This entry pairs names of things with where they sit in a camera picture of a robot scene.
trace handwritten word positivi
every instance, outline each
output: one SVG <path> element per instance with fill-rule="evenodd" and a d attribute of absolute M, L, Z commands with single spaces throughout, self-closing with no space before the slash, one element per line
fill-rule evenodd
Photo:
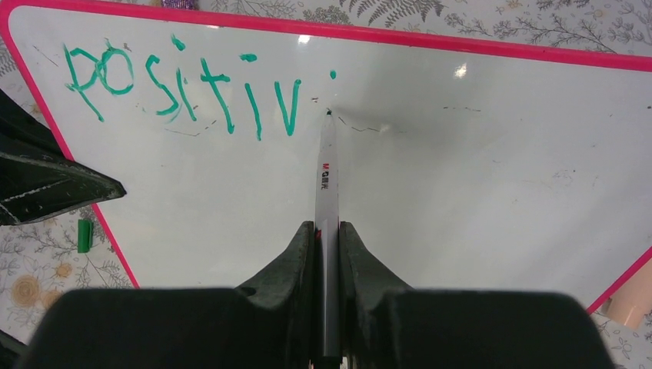
<path fill-rule="evenodd" d="M 186 48 L 185 44 L 181 40 L 176 38 L 174 35 L 171 36 L 171 41 L 172 44 L 180 52 L 183 52 L 185 50 Z M 101 85 L 104 87 L 104 89 L 109 93 L 111 93 L 112 95 L 125 95 L 128 94 L 134 88 L 134 70 L 129 55 L 124 50 L 114 48 L 113 46 L 111 46 L 111 43 L 109 43 L 108 40 L 106 41 L 106 47 L 107 47 L 106 51 L 104 51 L 101 54 L 100 58 L 96 58 L 95 56 L 91 55 L 90 53 L 88 53 L 87 51 L 81 48 L 74 48 L 69 51 L 66 45 L 63 45 L 65 60 L 68 63 L 68 68 L 70 69 L 70 76 L 72 78 L 72 83 L 65 84 L 65 87 L 67 87 L 70 91 L 76 91 L 77 93 L 79 93 L 79 95 L 84 100 L 86 105 L 88 105 L 88 107 L 98 116 L 99 121 L 104 121 L 104 117 L 102 117 L 100 111 L 88 99 L 85 93 L 86 90 L 88 90 L 91 86 L 93 86 L 97 82 L 97 80 L 99 80 Z M 84 84 L 80 84 L 77 77 L 77 72 L 75 70 L 75 66 L 72 64 L 72 59 L 77 56 L 83 56 L 87 58 L 89 61 L 91 61 L 92 63 L 94 63 L 95 65 L 95 70 L 93 71 L 90 79 Z M 107 81 L 107 63 L 113 57 L 123 58 L 126 62 L 126 68 L 129 73 L 129 77 L 131 78 L 131 82 L 124 88 L 114 88 L 110 86 L 110 84 Z M 251 62 L 255 62 L 258 59 L 258 57 L 254 54 L 243 54 L 240 55 L 240 59 L 243 62 L 251 63 Z M 188 97 L 186 96 L 184 90 L 184 85 L 188 83 L 188 80 L 186 80 L 186 78 L 181 77 L 181 69 L 177 68 L 175 77 L 177 82 L 176 87 L 179 91 L 179 95 L 181 96 L 181 103 L 180 103 L 179 100 L 170 92 L 168 86 L 161 83 L 156 78 L 156 75 L 152 70 L 154 65 L 158 64 L 160 61 L 161 59 L 158 56 L 151 54 L 149 55 L 147 61 L 145 62 L 145 70 L 147 71 L 151 82 L 159 90 L 164 92 L 165 95 L 167 95 L 168 99 L 170 100 L 170 106 L 165 109 L 156 111 L 156 115 L 169 115 L 171 117 L 170 121 L 173 121 L 178 117 L 183 107 L 185 107 L 186 110 L 188 111 L 188 114 L 190 115 L 190 119 L 192 119 L 192 121 L 197 121 L 197 117 L 193 112 L 193 108 L 191 107 L 190 102 L 188 101 Z M 201 63 L 201 69 L 203 71 L 203 73 L 200 75 L 200 80 L 202 82 L 208 83 L 211 86 L 213 95 L 215 95 L 215 97 L 217 98 L 219 105 L 221 106 L 221 109 L 224 112 L 228 133 L 232 134 L 235 127 L 233 125 L 233 122 L 231 121 L 231 113 L 229 112 L 226 101 L 224 100 L 224 98 L 222 98 L 220 89 L 218 87 L 219 82 L 229 83 L 231 81 L 231 78 L 224 74 L 213 75 L 208 68 L 206 59 L 204 58 L 200 59 L 200 63 Z M 332 79 L 335 79 L 336 76 L 335 71 L 331 71 L 330 76 Z M 290 108 L 290 114 L 288 116 L 288 110 L 283 100 L 283 94 L 281 93 L 281 83 L 278 81 L 274 82 L 274 91 L 276 93 L 276 99 L 278 100 L 279 107 L 281 108 L 281 115 L 283 116 L 285 131 L 288 134 L 288 136 L 292 136 L 294 134 L 294 124 L 297 117 L 297 107 L 298 107 L 300 86 L 301 86 L 301 80 L 296 79 L 292 87 L 292 103 Z M 249 83 L 245 83 L 244 89 L 247 92 L 247 96 L 251 104 L 251 110 L 254 113 L 254 119 L 257 128 L 256 136 L 260 141 L 262 126 L 261 126 L 260 113 L 258 112 L 258 105 L 256 104 L 254 93 L 251 90 L 251 85 Z"/>

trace orange flower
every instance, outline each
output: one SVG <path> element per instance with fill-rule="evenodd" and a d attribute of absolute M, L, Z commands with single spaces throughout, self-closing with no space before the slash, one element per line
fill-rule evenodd
<path fill-rule="evenodd" d="M 55 276 L 57 278 L 67 278 L 70 273 L 72 273 L 72 265 L 69 263 L 62 263 L 58 267 L 55 268 Z"/>
<path fill-rule="evenodd" d="M 12 285 L 12 299 L 21 308 L 29 308 L 36 304 L 41 293 L 41 287 L 36 278 L 31 275 L 19 277 Z"/>
<path fill-rule="evenodd" d="M 41 294 L 41 302 L 46 309 L 49 309 L 61 295 L 62 293 L 57 290 L 45 291 Z"/>

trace glittery purple object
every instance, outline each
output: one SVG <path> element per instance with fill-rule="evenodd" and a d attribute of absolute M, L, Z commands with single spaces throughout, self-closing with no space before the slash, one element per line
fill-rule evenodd
<path fill-rule="evenodd" d="M 163 8 L 195 10 L 195 0 L 161 0 Z"/>

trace beige object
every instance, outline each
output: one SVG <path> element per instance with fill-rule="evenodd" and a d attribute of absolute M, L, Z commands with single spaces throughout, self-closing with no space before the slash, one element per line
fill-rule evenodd
<path fill-rule="evenodd" d="M 652 310 L 652 260 L 611 296 L 607 317 L 631 329 L 637 329 L 645 314 Z"/>

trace green marker ink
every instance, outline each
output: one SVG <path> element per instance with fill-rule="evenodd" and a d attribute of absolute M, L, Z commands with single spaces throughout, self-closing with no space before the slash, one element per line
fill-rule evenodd
<path fill-rule="evenodd" d="M 254 111 L 254 118 L 256 119 L 256 137 L 260 141 L 261 133 L 263 132 L 263 127 L 261 126 L 261 114 L 258 112 L 258 105 L 256 104 L 254 93 L 251 92 L 251 86 L 248 83 L 245 83 L 244 89 L 247 90 L 247 96 L 249 97 L 249 102 L 251 103 L 251 110 Z"/>
<path fill-rule="evenodd" d="M 220 94 L 220 91 L 218 90 L 218 85 L 216 83 L 219 81 L 230 82 L 231 79 L 227 75 L 211 75 L 211 72 L 208 70 L 208 65 L 206 65 L 206 59 L 204 58 L 201 58 L 201 67 L 204 69 L 204 74 L 200 76 L 200 79 L 201 81 L 208 82 L 211 85 L 211 88 L 213 89 L 213 94 L 215 94 L 215 97 L 218 98 L 218 101 L 220 102 L 220 106 L 222 107 L 222 111 L 225 113 L 226 127 L 228 133 L 232 134 L 235 127 L 233 123 L 231 123 L 231 114 L 229 114 L 228 112 L 228 106 L 226 105 L 226 102 L 222 98 L 222 95 Z"/>
<path fill-rule="evenodd" d="M 134 69 L 131 66 L 131 59 L 129 59 L 129 56 L 124 50 L 114 48 L 110 43 L 108 43 L 108 41 L 106 41 L 106 47 L 107 50 L 102 53 L 101 61 L 97 61 L 95 63 L 95 74 L 100 78 L 100 82 L 106 91 L 111 92 L 112 95 L 124 95 L 130 92 L 132 88 L 134 88 Z M 106 81 L 106 64 L 113 55 L 120 55 L 125 58 L 125 61 L 127 62 L 127 70 L 129 70 L 129 75 L 131 76 L 131 84 L 127 85 L 127 87 L 123 88 L 122 90 L 116 90 L 115 88 L 109 86 L 108 82 Z"/>
<path fill-rule="evenodd" d="M 290 121 L 288 121 L 288 111 L 285 108 L 285 103 L 283 102 L 283 94 L 281 93 L 281 84 L 276 81 L 274 82 L 274 90 L 276 91 L 276 99 L 278 104 L 281 107 L 281 114 L 283 115 L 283 123 L 285 124 L 285 131 L 288 133 L 288 136 L 294 134 L 294 123 L 297 118 L 297 105 L 299 102 L 299 86 L 301 85 L 301 79 L 294 81 L 294 87 L 292 88 L 292 110 L 290 113 Z"/>
<path fill-rule="evenodd" d="M 181 42 L 181 40 L 179 40 L 177 38 L 177 36 L 175 36 L 174 33 L 172 34 L 171 38 L 172 38 L 172 43 L 175 44 L 175 46 L 177 47 L 177 50 L 179 50 L 180 52 L 183 52 L 185 50 L 185 44 L 183 42 Z"/>
<path fill-rule="evenodd" d="M 172 101 L 172 105 L 170 105 L 169 108 L 165 110 L 159 110 L 156 112 L 156 115 L 167 115 L 179 108 L 179 102 L 174 97 L 174 95 L 172 95 L 170 90 L 168 90 L 168 87 L 163 85 L 161 82 L 159 82 L 158 79 L 156 79 L 156 77 L 154 76 L 154 73 L 151 71 L 151 65 L 154 63 L 158 64 L 160 61 L 161 59 L 159 59 L 156 55 L 149 55 L 149 58 L 147 58 L 147 61 L 145 62 L 145 69 L 147 69 L 149 78 L 151 79 L 152 82 L 154 82 L 154 85 L 156 85 L 156 87 L 158 87 L 159 89 L 163 90 L 163 92 L 165 92 L 165 94 L 168 96 L 170 101 Z"/>
<path fill-rule="evenodd" d="M 258 56 L 256 56 L 256 54 L 242 54 L 240 55 L 240 60 L 251 63 L 257 61 Z"/>
<path fill-rule="evenodd" d="M 94 58 L 92 55 L 85 52 L 84 50 L 81 50 L 80 48 L 76 48 L 72 50 L 72 52 L 68 52 L 68 48 L 66 48 L 65 44 L 63 45 L 63 51 L 65 53 L 65 60 L 68 63 L 68 69 L 70 69 L 70 77 L 72 78 L 72 83 L 65 84 L 65 87 L 68 88 L 68 90 L 70 91 L 79 92 L 79 95 L 81 96 L 82 99 L 84 99 L 86 105 L 88 105 L 88 107 L 98 116 L 98 120 L 104 121 L 104 117 L 101 116 L 98 109 L 90 102 L 90 100 L 88 100 L 88 97 L 86 97 L 86 94 L 84 93 L 84 91 L 87 88 L 91 87 L 95 83 L 95 79 L 97 78 L 97 75 L 93 73 L 93 76 L 91 76 L 88 82 L 80 86 L 79 81 L 77 79 L 77 73 L 75 72 L 75 66 L 72 64 L 72 56 L 76 56 L 76 55 L 83 55 L 94 63 L 97 63 L 98 59 Z"/>
<path fill-rule="evenodd" d="M 185 97 L 185 91 L 183 89 L 183 85 L 181 84 L 181 69 L 179 68 L 177 68 L 177 86 L 179 87 L 179 93 L 181 93 L 181 100 L 183 100 L 184 105 L 190 114 L 190 119 L 192 119 L 192 121 L 197 121 L 197 117 L 195 117 L 195 113 L 192 111 L 192 107 L 188 102 L 188 98 Z"/>

